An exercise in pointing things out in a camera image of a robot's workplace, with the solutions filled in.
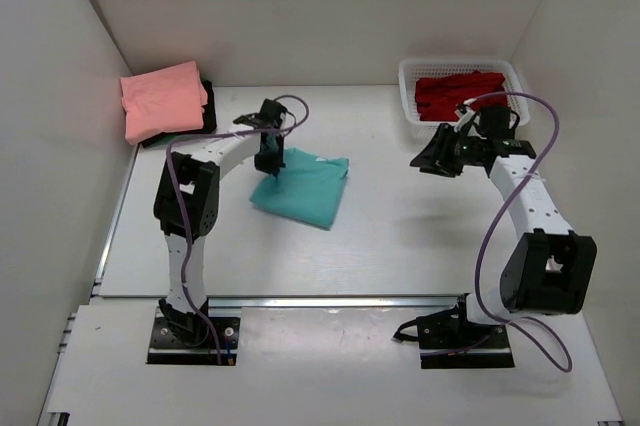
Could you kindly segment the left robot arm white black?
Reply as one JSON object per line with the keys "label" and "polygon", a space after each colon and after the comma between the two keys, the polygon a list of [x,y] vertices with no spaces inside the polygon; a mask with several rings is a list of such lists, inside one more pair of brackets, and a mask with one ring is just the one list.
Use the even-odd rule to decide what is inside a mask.
{"label": "left robot arm white black", "polygon": [[276,177],[285,167],[287,108],[275,99],[237,117],[230,129],[191,152],[169,145],[153,206],[169,253],[169,293],[159,308],[171,333],[189,347],[215,340],[204,286],[204,249],[219,213],[220,183],[245,160]]}

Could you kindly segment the teal t shirt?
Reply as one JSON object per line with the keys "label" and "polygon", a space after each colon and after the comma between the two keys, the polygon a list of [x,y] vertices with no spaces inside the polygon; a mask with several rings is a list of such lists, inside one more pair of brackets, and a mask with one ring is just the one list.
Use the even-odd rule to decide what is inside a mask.
{"label": "teal t shirt", "polygon": [[263,179],[250,196],[259,210],[330,230],[348,173],[348,158],[326,158],[297,148],[284,152],[285,168]]}

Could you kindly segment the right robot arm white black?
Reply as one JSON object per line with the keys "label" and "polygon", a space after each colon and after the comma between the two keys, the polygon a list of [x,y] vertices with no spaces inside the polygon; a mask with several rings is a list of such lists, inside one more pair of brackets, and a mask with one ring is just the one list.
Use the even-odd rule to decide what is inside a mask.
{"label": "right robot arm white black", "polygon": [[511,218],[517,245],[496,286],[479,285],[464,299],[464,312],[448,322],[449,337],[471,346],[484,325],[505,324],[526,314],[574,315],[582,310],[597,247],[563,218],[538,173],[541,155],[515,137],[506,108],[466,110],[460,121],[441,124],[412,160],[423,173],[454,178],[481,167],[504,200],[498,214]]}

